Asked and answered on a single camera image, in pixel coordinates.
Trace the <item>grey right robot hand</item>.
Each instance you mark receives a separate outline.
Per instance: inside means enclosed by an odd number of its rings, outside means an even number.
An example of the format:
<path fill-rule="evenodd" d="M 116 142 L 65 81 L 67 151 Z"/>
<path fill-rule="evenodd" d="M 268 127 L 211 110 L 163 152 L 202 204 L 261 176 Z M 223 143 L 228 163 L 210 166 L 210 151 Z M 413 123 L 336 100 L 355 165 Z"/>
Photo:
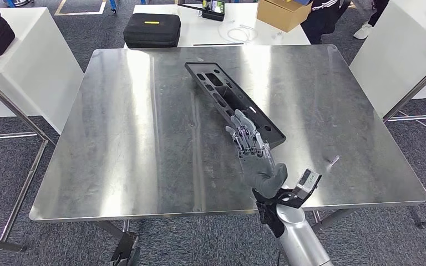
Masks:
<path fill-rule="evenodd" d="M 269 143 L 242 111 L 236 109 L 230 120 L 234 127 L 225 129 L 237 148 L 244 183 L 265 198 L 274 197 L 287 179 L 287 166 L 274 162 Z"/>

